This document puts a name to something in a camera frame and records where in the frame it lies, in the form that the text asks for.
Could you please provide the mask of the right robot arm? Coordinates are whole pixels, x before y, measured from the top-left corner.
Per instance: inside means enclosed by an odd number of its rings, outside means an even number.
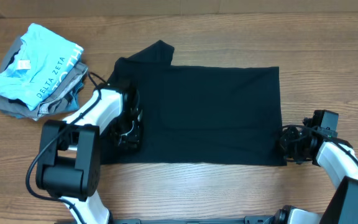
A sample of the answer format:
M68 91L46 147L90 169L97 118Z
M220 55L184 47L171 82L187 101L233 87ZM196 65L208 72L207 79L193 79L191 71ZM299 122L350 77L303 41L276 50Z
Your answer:
M358 223L358 158L352 145L337 136L339 115L316 110L301 125L282 128L279 148L288 162L311 162L324 169L336 191L322 214L286 205L271 223Z

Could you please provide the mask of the black t-shirt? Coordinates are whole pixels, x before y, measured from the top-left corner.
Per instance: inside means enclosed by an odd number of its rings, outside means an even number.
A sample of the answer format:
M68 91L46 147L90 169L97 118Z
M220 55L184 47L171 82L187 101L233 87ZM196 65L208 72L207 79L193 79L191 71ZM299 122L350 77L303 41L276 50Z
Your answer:
M130 80L140 94L138 151L103 146L101 162L284 166L278 67L174 66L158 41L116 61L109 83Z

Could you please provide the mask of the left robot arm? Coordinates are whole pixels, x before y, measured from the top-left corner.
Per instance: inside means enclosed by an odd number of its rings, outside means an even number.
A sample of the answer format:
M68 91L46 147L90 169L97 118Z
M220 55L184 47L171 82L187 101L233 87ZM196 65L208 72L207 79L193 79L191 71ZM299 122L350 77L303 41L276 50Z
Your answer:
M39 154L30 170L46 200L61 202L75 223L113 223L97 191L103 159L139 151L142 111L129 82L100 84L91 99L61 121L42 129Z

